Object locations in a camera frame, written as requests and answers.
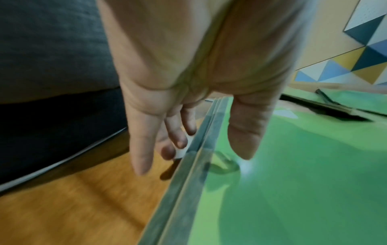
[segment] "hand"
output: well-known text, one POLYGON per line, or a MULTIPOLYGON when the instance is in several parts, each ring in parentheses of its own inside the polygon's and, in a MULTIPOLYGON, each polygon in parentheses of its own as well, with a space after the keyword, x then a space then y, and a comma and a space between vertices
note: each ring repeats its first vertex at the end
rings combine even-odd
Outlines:
POLYGON ((251 158, 294 70, 314 0, 100 0, 129 124, 132 164, 145 174, 196 132, 194 107, 234 95, 230 145, 251 158))

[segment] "dark teal triangle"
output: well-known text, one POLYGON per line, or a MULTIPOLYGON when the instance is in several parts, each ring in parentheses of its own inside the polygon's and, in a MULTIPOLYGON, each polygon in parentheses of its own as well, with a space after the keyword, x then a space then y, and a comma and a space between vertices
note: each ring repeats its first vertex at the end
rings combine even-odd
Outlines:
POLYGON ((329 78, 337 77, 349 73, 350 70, 342 67, 333 60, 329 60, 324 70, 322 71, 318 81, 327 80, 329 78))
POLYGON ((352 71, 360 70, 373 65, 378 65, 384 62, 387 62, 386 56, 367 46, 358 61, 356 62, 355 66, 352 68, 352 71))
POLYGON ((372 35, 378 28, 380 22, 382 21, 384 15, 377 17, 376 19, 367 21, 361 25, 355 26, 349 30, 344 31, 347 35, 355 39, 361 44, 367 45, 372 35))
POLYGON ((296 82, 316 82, 316 80, 314 80, 310 76, 306 75, 302 71, 297 72, 297 76, 295 77, 294 81, 296 81, 296 82))

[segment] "gray edge strip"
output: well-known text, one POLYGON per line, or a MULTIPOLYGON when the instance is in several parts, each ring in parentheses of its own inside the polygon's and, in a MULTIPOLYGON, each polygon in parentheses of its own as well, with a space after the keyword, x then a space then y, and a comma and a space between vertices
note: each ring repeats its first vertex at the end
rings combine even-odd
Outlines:
POLYGON ((194 163, 196 153, 202 145, 203 138, 206 135, 207 129, 211 124, 213 113, 218 105, 218 101, 214 101, 208 110, 198 132, 196 133, 190 147, 187 150, 184 158, 180 162, 178 169, 172 177, 171 183, 165 192, 160 204, 158 205, 151 220, 148 222, 138 242, 138 245, 152 245, 156 244, 165 228, 168 218, 173 210, 179 193, 187 179, 187 176, 194 163))
POLYGON ((184 183, 158 245, 183 245, 188 243, 228 101, 228 98, 223 98, 220 102, 202 148, 195 159, 187 181, 184 183))
POLYGON ((55 168, 55 167, 58 167, 59 165, 61 165, 61 164, 65 163, 65 162, 68 162, 68 161, 70 161, 70 160, 76 158, 77 156, 79 156, 79 155, 85 153, 86 151, 88 151, 88 150, 90 150, 90 149, 96 147, 97 145, 99 145, 99 144, 105 142, 106 140, 112 138, 113 136, 115 136, 115 135, 121 133, 121 132, 124 131, 125 129, 126 129, 126 128, 123 128, 123 129, 121 129, 121 130, 119 130, 119 131, 113 133, 112 135, 110 135, 110 136, 108 136, 108 137, 106 137, 106 138, 104 138, 104 139, 101 139, 101 140, 99 140, 99 141, 97 141, 97 142, 95 142, 95 143, 89 145, 88 147, 84 148, 83 150, 81 150, 81 151, 75 153, 74 155, 71 155, 71 156, 68 157, 68 158, 63 159, 62 161, 56 162, 56 163, 54 163, 54 164, 52 164, 52 165, 50 165, 50 166, 47 166, 47 167, 45 167, 45 168, 42 168, 42 169, 40 169, 40 170, 38 170, 38 171, 35 171, 35 172, 30 173, 30 174, 28 174, 28 175, 25 175, 25 176, 23 176, 23 177, 20 177, 20 178, 17 178, 17 179, 15 179, 15 180, 9 181, 9 182, 7 182, 7 183, 1 184, 1 185, 0 185, 0 192, 5 191, 5 190, 8 190, 8 189, 10 189, 10 188, 12 188, 12 187, 15 187, 15 186, 17 186, 17 185, 19 185, 19 184, 22 184, 22 183, 24 183, 24 182, 26 182, 26 181, 29 181, 29 180, 33 179, 33 178, 36 178, 36 177, 38 177, 39 175, 44 174, 44 173, 46 173, 47 171, 49 171, 49 170, 51 170, 51 169, 53 169, 53 168, 55 168))

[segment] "geometric wall pattern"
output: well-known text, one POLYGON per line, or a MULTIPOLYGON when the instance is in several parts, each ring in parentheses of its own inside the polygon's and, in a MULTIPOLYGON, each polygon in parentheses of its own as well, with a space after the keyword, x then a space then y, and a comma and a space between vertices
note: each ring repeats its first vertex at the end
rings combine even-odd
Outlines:
POLYGON ((386 12, 387 0, 361 0, 344 32, 364 47, 299 69, 294 81, 387 86, 386 12))

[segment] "gray fabric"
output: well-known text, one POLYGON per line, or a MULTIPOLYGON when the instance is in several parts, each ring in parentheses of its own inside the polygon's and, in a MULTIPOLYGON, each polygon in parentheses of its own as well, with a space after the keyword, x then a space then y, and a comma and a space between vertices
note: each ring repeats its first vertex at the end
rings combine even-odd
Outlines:
POLYGON ((0 0, 0 104, 118 86, 95 0, 0 0))

